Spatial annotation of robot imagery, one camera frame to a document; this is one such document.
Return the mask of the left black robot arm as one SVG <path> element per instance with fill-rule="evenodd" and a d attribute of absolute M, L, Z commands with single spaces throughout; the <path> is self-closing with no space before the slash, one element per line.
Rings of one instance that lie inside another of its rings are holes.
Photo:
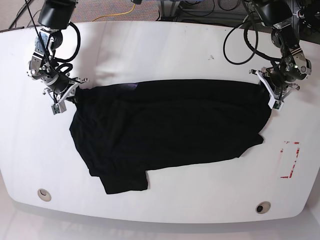
<path fill-rule="evenodd" d="M 312 73 L 312 64 L 299 44 L 292 27 L 293 13 L 283 0 L 252 0 L 250 2 L 265 27 L 272 28 L 271 40 L 280 49 L 281 58 L 267 56 L 252 49 L 258 56 L 270 61 L 271 67 L 251 70 L 266 87 L 270 95 L 269 107 L 279 110 L 292 90 L 299 90 L 296 80 L 304 80 Z"/>

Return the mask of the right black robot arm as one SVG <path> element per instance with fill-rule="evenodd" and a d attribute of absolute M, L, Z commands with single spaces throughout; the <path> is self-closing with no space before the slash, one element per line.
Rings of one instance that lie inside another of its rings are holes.
<path fill-rule="evenodd" d="M 71 22 L 72 14 L 78 4 L 77 0 L 46 0 L 40 10 L 38 23 L 41 29 L 35 28 L 35 48 L 28 63 L 28 76 L 36 81 L 41 80 L 57 104 L 65 98 L 75 103 L 75 89 L 83 83 L 77 77 L 71 78 L 72 61 L 77 57 L 81 46 L 81 34 L 78 27 Z M 62 31 L 67 27 L 76 33 L 76 48 L 69 58 L 56 57 L 56 50 L 63 43 Z"/>

